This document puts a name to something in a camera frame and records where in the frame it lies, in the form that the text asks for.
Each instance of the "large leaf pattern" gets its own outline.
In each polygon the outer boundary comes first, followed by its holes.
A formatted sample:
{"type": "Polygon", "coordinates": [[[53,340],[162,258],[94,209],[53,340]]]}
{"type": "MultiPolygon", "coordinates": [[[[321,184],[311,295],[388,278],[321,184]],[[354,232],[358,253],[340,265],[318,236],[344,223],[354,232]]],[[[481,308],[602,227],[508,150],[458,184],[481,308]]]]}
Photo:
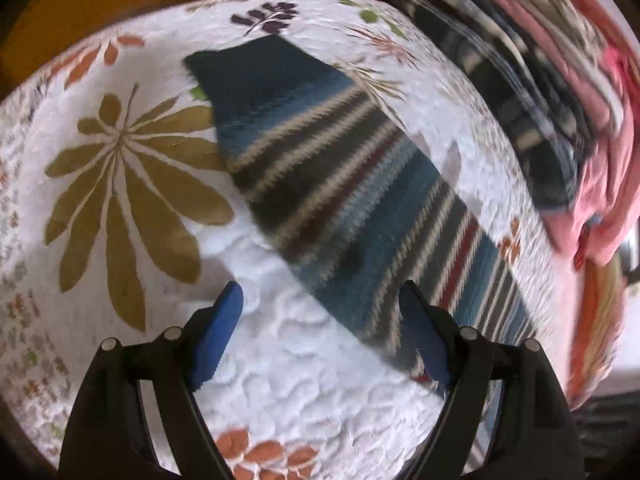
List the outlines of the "large leaf pattern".
{"type": "Polygon", "coordinates": [[[178,101],[174,96],[130,124],[130,108],[138,89],[136,84],[124,114],[120,98],[107,93],[96,118],[78,121],[79,134],[103,135],[110,140],[66,148],[47,166],[45,173],[51,178],[77,174],[53,207],[44,241],[50,245],[69,231],[59,283],[62,292],[71,290],[86,272],[106,207],[106,271],[111,303],[125,323],[144,331],[145,290],[138,273],[132,229],[140,234],[158,269],[180,282],[196,283],[202,266],[200,249],[181,216],[204,225],[225,225],[234,213],[215,189],[175,165],[226,171],[214,142],[185,136],[212,127],[212,109],[191,106],[169,113],[178,101]],[[124,188],[119,190],[122,180],[124,188]],[[130,218],[125,215],[127,200],[130,218]]]}

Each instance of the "green leaf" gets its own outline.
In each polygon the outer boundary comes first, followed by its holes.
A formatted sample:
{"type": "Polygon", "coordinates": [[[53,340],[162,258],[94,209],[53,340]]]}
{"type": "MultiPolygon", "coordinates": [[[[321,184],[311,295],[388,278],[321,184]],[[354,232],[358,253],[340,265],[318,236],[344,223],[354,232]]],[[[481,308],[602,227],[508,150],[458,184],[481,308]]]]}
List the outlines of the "green leaf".
{"type": "Polygon", "coordinates": [[[104,129],[98,119],[87,117],[78,121],[78,132],[85,135],[105,134],[104,129]]]}
{"type": "Polygon", "coordinates": [[[232,221],[234,212],[229,202],[215,189],[154,156],[140,152],[136,156],[151,182],[178,213],[204,225],[225,225],[232,221]]]}
{"type": "Polygon", "coordinates": [[[209,106],[192,106],[143,124],[132,133],[141,134],[188,134],[207,130],[213,126],[213,108],[209,106]]]}
{"type": "Polygon", "coordinates": [[[198,241],[128,164],[124,168],[131,215],[149,257],[172,278],[195,283],[200,276],[198,241]]]}
{"type": "Polygon", "coordinates": [[[147,113],[140,115],[136,119],[136,121],[131,125],[131,127],[137,126],[140,123],[146,123],[148,121],[153,121],[156,117],[168,112],[171,108],[174,107],[175,102],[178,100],[177,97],[171,97],[166,101],[162,101],[158,106],[151,108],[147,113]]]}
{"type": "Polygon", "coordinates": [[[375,23],[378,20],[378,15],[369,9],[361,10],[360,17],[367,23],[375,23]]]}
{"type": "Polygon", "coordinates": [[[392,21],[390,21],[390,20],[388,20],[388,19],[386,19],[386,18],[384,18],[384,20],[386,21],[386,24],[391,28],[391,32],[392,32],[392,33],[394,33],[396,36],[398,36],[398,37],[402,38],[403,40],[407,40],[407,39],[408,39],[408,38],[407,38],[407,37],[402,33],[402,30],[400,30],[400,29],[398,28],[398,26],[397,26],[394,22],[392,22],[392,21]]]}
{"type": "Polygon", "coordinates": [[[348,5],[350,7],[359,7],[360,4],[357,4],[356,2],[352,2],[351,0],[338,0],[339,4],[343,4],[343,5],[348,5]]]}
{"type": "Polygon", "coordinates": [[[91,162],[91,159],[100,153],[100,150],[105,146],[106,144],[101,142],[99,144],[82,144],[75,148],[62,150],[55,160],[47,166],[44,173],[51,178],[73,173],[91,162]]]}
{"type": "Polygon", "coordinates": [[[218,153],[218,145],[210,140],[162,136],[137,139],[136,142],[198,170],[226,171],[225,163],[218,153]]]}
{"type": "Polygon", "coordinates": [[[197,101],[206,101],[207,95],[204,93],[202,86],[194,86],[191,90],[189,90],[191,96],[197,101]]]}
{"type": "Polygon", "coordinates": [[[102,98],[102,104],[100,104],[98,117],[107,126],[115,127],[121,111],[122,105],[118,97],[114,94],[105,94],[102,98]]]}
{"type": "Polygon", "coordinates": [[[71,217],[78,206],[95,187],[100,177],[105,155],[103,155],[91,168],[83,171],[71,183],[67,190],[60,195],[53,206],[53,211],[47,225],[44,228],[44,243],[49,245],[58,238],[68,227],[71,217]]]}
{"type": "Polygon", "coordinates": [[[107,175],[109,169],[95,186],[95,189],[78,213],[69,241],[66,243],[65,253],[60,261],[60,291],[66,292],[76,286],[86,270],[95,237],[100,230],[102,208],[107,193],[107,175]]]}
{"type": "Polygon", "coordinates": [[[136,251],[115,193],[107,211],[107,287],[116,314],[129,326],[144,332],[145,293],[138,277],[136,251]]]}

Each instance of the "white quilt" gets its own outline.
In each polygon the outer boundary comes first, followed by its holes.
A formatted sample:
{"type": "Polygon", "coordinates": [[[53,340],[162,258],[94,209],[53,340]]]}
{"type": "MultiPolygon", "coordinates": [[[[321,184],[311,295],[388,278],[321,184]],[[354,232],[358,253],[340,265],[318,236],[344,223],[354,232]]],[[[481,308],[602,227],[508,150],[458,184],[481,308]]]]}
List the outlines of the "white quilt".
{"type": "MultiPolygon", "coordinates": [[[[59,226],[62,231],[55,238],[46,235],[52,212],[58,215],[56,204],[95,155],[91,148],[81,154],[64,150],[109,142],[108,128],[97,118],[118,126],[125,114],[130,124],[150,110],[161,120],[207,106],[182,59],[268,32],[279,32],[353,77],[430,157],[500,244],[564,381],[569,341],[552,315],[551,249],[513,150],[467,79],[386,4],[206,0],[88,38],[0,107],[0,393],[54,464],[74,396],[100,341],[115,336],[132,344],[183,325],[229,279],[244,289],[244,313],[220,368],[197,399],[237,478],[390,479],[436,421],[438,397],[383,364],[325,312],[265,242],[222,171],[158,155],[217,191],[234,212],[231,222],[219,226],[174,213],[196,240],[200,273],[193,284],[156,266],[125,201],[122,221],[143,295],[142,310],[133,314],[108,290],[106,205],[78,203],[59,226]],[[297,12],[278,17],[277,10],[268,10],[279,2],[294,4],[289,9],[297,12]],[[269,20],[280,25],[265,25],[269,20]],[[101,110],[107,94],[116,96],[120,108],[109,98],[111,106],[101,110]],[[58,166],[52,170],[54,160],[58,166]],[[76,224],[82,229],[73,234],[76,224]]],[[[208,127],[190,136],[216,138],[208,127]]],[[[120,170],[108,189],[122,197],[120,170]]],[[[69,210],[68,203],[61,208],[69,210]]],[[[144,390],[149,400],[152,390],[144,390]]],[[[146,404],[153,411],[153,403],[146,404]]],[[[150,415],[150,425],[162,465],[175,468],[157,413],[150,415]]]]}

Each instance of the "purple leaf print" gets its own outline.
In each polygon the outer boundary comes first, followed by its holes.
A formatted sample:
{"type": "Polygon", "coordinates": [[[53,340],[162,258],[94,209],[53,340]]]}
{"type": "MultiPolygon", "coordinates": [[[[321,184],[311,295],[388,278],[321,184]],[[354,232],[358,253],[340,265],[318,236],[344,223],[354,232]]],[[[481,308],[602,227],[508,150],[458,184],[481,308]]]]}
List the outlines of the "purple leaf print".
{"type": "Polygon", "coordinates": [[[279,2],[277,4],[267,2],[260,6],[263,10],[249,10],[246,16],[233,14],[231,16],[231,23],[249,27],[244,34],[245,36],[258,26],[268,34],[279,35],[283,28],[289,27],[288,21],[298,15],[295,7],[296,4],[287,2],[279,2]]]}

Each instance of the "stack of clothes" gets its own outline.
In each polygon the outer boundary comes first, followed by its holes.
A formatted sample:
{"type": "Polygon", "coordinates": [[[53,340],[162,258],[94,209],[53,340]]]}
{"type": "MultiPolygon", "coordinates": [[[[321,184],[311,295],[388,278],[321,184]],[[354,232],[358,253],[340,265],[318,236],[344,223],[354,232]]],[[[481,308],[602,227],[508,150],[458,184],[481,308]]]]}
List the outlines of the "stack of clothes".
{"type": "Polygon", "coordinates": [[[559,253],[604,266],[640,216],[638,54],[596,0],[385,0],[462,70],[559,253]]]}

